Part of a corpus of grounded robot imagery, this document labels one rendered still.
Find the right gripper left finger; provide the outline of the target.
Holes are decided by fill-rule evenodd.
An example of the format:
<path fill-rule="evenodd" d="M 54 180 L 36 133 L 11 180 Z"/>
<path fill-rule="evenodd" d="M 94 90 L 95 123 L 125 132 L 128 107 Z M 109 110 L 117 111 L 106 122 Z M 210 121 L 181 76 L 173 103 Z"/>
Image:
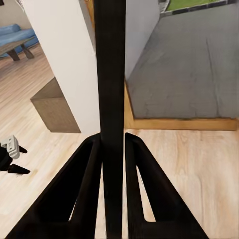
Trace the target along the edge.
<path fill-rule="evenodd" d="M 5 239 L 95 239 L 101 133 L 86 138 Z"/>

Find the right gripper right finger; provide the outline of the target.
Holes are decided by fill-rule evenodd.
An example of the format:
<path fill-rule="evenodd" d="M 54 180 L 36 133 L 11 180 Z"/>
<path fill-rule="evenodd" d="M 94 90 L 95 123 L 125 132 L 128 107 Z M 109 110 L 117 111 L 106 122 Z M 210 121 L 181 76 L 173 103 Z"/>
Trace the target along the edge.
<path fill-rule="evenodd" d="M 156 222 L 144 219 L 138 166 Z M 209 239 L 143 140 L 125 134 L 128 239 Z"/>

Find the poster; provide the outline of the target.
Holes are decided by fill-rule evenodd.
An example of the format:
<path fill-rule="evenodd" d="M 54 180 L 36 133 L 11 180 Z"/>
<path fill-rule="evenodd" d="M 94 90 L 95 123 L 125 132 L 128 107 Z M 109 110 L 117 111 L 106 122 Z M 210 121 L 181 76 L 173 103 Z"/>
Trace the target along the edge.
<path fill-rule="evenodd" d="M 122 239 L 126 0 L 92 0 L 107 239 Z"/>

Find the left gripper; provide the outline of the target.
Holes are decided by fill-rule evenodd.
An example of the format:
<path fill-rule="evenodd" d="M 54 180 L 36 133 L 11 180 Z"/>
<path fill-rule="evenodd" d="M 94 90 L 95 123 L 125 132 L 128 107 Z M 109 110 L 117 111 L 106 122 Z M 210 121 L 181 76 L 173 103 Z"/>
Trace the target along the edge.
<path fill-rule="evenodd" d="M 23 147 L 19 146 L 19 151 L 22 153 L 27 153 L 27 150 Z M 13 158 L 9 156 L 9 152 L 7 152 L 6 148 L 1 147 L 0 144 L 0 171 L 7 171 L 8 173 L 14 173 L 14 174 L 28 174 L 30 173 L 30 170 L 25 169 L 21 166 L 18 166 L 16 164 L 12 164 Z"/>

